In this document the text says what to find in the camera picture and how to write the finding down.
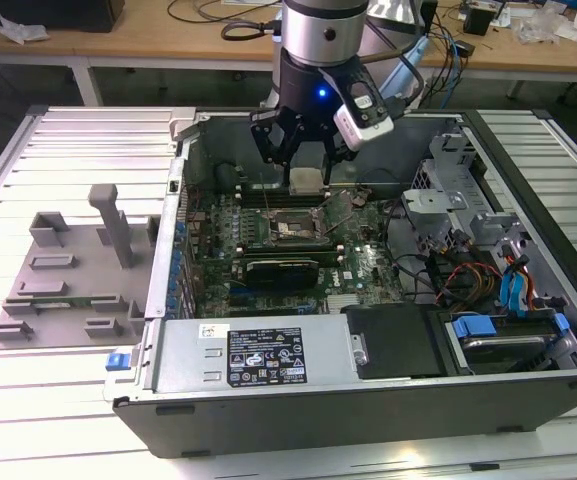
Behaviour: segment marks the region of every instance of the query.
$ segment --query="screw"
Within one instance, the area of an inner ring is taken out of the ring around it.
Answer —
[[[368,363],[368,357],[366,356],[366,352],[362,352],[361,350],[355,350],[353,354],[355,357],[355,363],[357,365],[365,365]]]

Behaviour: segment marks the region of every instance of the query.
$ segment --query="warning label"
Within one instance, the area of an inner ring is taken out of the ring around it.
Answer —
[[[306,383],[301,328],[229,331],[227,379],[231,387]]]

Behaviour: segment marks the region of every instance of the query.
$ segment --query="motherboard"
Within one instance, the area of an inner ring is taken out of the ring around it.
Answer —
[[[384,250],[383,202],[365,189],[291,196],[189,188],[173,257],[169,318],[339,313],[401,301]],[[183,300],[192,283],[192,303]]]

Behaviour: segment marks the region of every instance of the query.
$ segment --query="metal slotted surface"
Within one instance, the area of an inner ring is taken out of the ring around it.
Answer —
[[[24,121],[0,161],[0,301],[29,244],[28,213],[35,208],[68,210],[70,223],[98,222],[87,206],[88,187],[110,179],[118,183],[130,222],[159,213],[173,156],[167,134],[171,111],[51,109]],[[148,124],[134,135],[153,143],[125,149],[120,124],[131,132]],[[105,126],[118,130],[116,150]],[[82,139],[91,135],[99,142],[106,136],[108,148],[87,148],[91,144]],[[76,172],[86,173],[71,176]],[[25,182],[17,181],[19,174]],[[106,402],[112,392],[104,398],[111,350],[0,351],[0,479],[488,478],[471,472],[473,462],[498,463],[495,478],[577,478],[577,409],[535,433],[160,460],[114,416]]]
[[[481,111],[524,178],[577,249],[577,147],[552,120],[529,111]],[[504,209],[510,202],[485,176]]]

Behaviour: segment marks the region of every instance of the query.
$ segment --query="blue cable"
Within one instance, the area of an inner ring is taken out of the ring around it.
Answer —
[[[457,63],[459,62],[459,55],[457,54],[457,45],[455,45],[455,41],[453,40],[452,37],[447,37],[444,35],[444,38],[446,40],[448,40],[450,42],[450,45],[452,47],[452,54],[453,54],[453,58],[454,58],[454,67],[452,69],[452,79],[450,80],[450,90],[448,90],[446,92],[446,96],[444,97],[444,99],[441,101],[441,105],[439,106],[440,109],[443,109],[446,107],[446,104],[448,103],[448,100],[450,100],[450,97],[452,96],[452,93],[455,91],[455,87],[457,86],[457,71],[459,70],[459,67],[457,66]]]

